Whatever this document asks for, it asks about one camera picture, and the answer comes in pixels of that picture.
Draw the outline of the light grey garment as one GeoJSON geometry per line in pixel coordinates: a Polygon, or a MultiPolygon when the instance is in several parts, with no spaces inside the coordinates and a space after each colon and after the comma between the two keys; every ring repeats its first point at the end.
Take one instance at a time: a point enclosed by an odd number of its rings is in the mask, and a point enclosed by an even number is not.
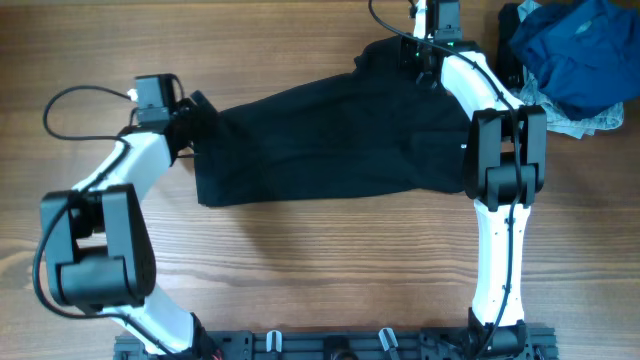
{"type": "MultiPolygon", "coordinates": [[[[516,6],[518,29],[525,24],[533,25],[534,18],[542,19],[542,28],[563,20],[575,8],[574,4],[551,3],[542,5],[533,0],[516,6]]],[[[524,76],[522,89],[514,92],[527,105],[540,105],[547,113],[547,129],[577,139],[592,136],[597,130],[614,130],[624,121],[623,103],[593,110],[580,109],[553,100],[539,88],[539,82],[529,65],[522,64],[524,76]]]]}

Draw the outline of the black garment in pile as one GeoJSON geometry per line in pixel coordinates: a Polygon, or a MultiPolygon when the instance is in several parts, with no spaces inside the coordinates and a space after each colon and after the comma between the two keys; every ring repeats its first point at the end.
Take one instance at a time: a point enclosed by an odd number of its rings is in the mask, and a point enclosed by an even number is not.
{"type": "Polygon", "coordinates": [[[509,44],[521,23],[518,7],[516,3],[507,3],[498,13],[499,34],[495,74],[507,89],[521,89],[525,82],[523,65],[516,58],[509,44]]]}

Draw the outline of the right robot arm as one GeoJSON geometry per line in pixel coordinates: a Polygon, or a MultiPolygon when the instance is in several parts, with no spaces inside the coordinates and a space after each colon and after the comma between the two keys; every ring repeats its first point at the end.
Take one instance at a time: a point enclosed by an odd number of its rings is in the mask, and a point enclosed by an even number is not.
{"type": "Polygon", "coordinates": [[[546,165],[546,114],[512,96],[473,42],[404,34],[471,121],[463,187],[478,223],[477,283],[460,345],[468,359],[516,358],[529,349],[521,300],[524,234],[546,165]]]}

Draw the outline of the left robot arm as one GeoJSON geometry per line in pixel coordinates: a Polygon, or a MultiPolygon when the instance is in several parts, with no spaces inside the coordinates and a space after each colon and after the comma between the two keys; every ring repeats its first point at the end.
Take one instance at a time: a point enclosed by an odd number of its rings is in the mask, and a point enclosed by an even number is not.
{"type": "Polygon", "coordinates": [[[201,114],[215,108],[200,92],[176,100],[139,89],[137,125],[114,136],[109,157],[85,180],[41,201],[42,237],[33,259],[36,298],[72,320],[110,318],[149,356],[220,359],[197,316],[156,283],[156,261],[140,203],[190,144],[201,114]]]}

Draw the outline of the blue garment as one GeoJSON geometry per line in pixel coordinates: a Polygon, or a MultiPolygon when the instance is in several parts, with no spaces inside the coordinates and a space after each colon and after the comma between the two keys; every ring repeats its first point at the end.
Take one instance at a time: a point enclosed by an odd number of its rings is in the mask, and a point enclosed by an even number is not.
{"type": "Polygon", "coordinates": [[[517,29],[516,58],[553,100],[593,110],[639,96],[639,12],[606,0],[575,1],[563,20],[517,29]]]}

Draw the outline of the black polo shirt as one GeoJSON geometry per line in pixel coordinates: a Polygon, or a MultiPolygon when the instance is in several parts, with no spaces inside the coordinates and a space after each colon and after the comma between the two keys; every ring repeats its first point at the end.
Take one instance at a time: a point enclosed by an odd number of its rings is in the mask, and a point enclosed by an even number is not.
{"type": "Polygon", "coordinates": [[[470,121],[408,43],[367,45],[354,70],[229,108],[194,143],[207,207],[462,190],[470,121]]]}

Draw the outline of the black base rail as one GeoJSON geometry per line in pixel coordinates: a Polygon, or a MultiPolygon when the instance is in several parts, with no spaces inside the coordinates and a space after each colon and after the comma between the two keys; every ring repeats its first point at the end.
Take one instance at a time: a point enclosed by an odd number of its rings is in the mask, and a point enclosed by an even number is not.
{"type": "MultiPolygon", "coordinates": [[[[357,359],[469,359],[463,350],[464,328],[425,328],[395,332],[397,345],[383,345],[382,330],[377,332],[298,332],[269,333],[251,331],[211,331],[209,337],[221,350],[221,359],[331,359],[340,350],[357,359]]],[[[491,355],[480,359],[560,359],[554,328],[529,327],[524,349],[519,354],[491,355]]],[[[134,336],[116,337],[113,359],[166,359],[147,354],[134,336]]]]}

